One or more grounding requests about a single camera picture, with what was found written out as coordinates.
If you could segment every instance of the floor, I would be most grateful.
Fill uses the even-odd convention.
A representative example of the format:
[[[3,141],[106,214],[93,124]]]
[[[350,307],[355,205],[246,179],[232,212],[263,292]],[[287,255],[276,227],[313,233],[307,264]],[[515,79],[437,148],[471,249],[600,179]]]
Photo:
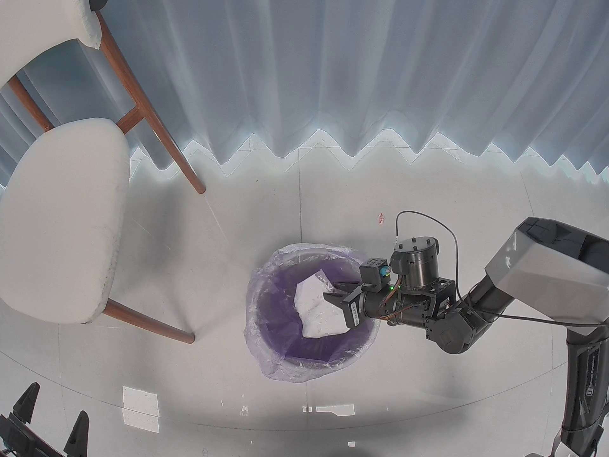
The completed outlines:
[[[531,150],[515,164],[494,148],[475,157],[439,135],[416,155],[392,134],[355,158],[321,132],[286,158],[252,137],[223,166],[192,144],[205,195],[175,168],[158,171],[136,154],[111,298],[193,330],[195,344],[106,316],[45,324],[0,301],[0,413],[37,381],[32,427],[63,449],[84,409],[92,455],[549,453],[565,398],[564,328],[499,320],[454,356],[415,328],[383,324],[359,361],[304,384],[265,378],[248,351],[250,274],[290,243],[389,257],[396,213],[419,209],[456,233],[467,292],[527,216],[609,237],[609,181],[585,167],[549,167]],[[400,222],[403,237],[439,239],[440,273],[452,278],[450,235],[426,219]],[[537,315],[517,301],[507,313]],[[142,398],[128,404],[125,394]],[[353,405],[354,414],[316,411],[333,405]],[[609,455],[607,440],[599,456]]]

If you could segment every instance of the chair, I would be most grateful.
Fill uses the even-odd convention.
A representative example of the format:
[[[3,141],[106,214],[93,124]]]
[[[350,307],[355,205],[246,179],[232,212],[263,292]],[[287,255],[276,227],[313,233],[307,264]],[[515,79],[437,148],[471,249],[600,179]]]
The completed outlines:
[[[44,130],[0,195],[0,298],[48,322],[85,324],[105,313],[191,344],[192,333],[108,298],[129,181],[125,134],[146,119],[197,192],[205,188],[112,38],[99,12],[105,2],[0,0],[0,87],[8,82]],[[116,124],[91,118],[53,127],[14,76],[37,55],[71,39],[101,48],[135,102]]]

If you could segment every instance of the plastic bag liner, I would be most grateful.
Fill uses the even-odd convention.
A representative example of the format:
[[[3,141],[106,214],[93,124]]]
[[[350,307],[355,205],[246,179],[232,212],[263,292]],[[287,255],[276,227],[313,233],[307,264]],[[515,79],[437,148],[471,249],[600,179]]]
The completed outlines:
[[[362,317],[354,330],[307,339],[294,306],[296,285],[318,270],[332,283],[359,283],[359,265],[367,260],[352,248],[292,244],[252,273],[244,336],[266,377],[304,383],[346,368],[368,350],[377,337],[378,320]]]

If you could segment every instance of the curtain fold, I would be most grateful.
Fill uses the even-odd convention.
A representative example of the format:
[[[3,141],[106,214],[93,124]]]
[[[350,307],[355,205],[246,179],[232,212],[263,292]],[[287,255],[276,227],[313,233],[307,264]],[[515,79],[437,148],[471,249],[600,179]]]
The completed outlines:
[[[220,163],[256,133],[278,156],[317,129],[354,156],[383,129],[473,154],[533,147],[609,164],[609,0],[108,0],[104,17],[182,148]],[[54,124],[132,103],[99,51],[57,46],[19,73]],[[41,130],[0,91],[0,184]],[[161,169],[147,124],[127,135]]]

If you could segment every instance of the chair backrest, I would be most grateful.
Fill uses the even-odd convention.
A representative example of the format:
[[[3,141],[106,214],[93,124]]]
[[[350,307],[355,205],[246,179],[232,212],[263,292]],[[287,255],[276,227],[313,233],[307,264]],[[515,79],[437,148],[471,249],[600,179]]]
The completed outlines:
[[[71,39],[99,49],[89,0],[0,0],[0,87],[36,56]]]

